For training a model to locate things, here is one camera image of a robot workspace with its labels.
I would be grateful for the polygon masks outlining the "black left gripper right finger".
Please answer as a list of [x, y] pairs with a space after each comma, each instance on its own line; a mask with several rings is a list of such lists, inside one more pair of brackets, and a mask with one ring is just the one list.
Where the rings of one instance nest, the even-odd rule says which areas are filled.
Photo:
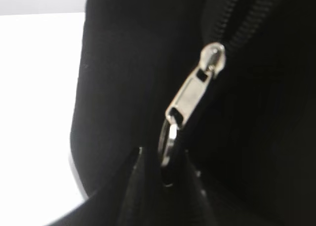
[[198, 171], [188, 153], [182, 160], [182, 192], [190, 226], [245, 226], [247, 210], [218, 180]]

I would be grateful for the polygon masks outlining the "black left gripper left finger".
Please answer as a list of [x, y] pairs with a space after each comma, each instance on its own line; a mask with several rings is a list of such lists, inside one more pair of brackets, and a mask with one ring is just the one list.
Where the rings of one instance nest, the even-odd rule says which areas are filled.
[[134, 149], [105, 183], [52, 226], [140, 226], [148, 151]]

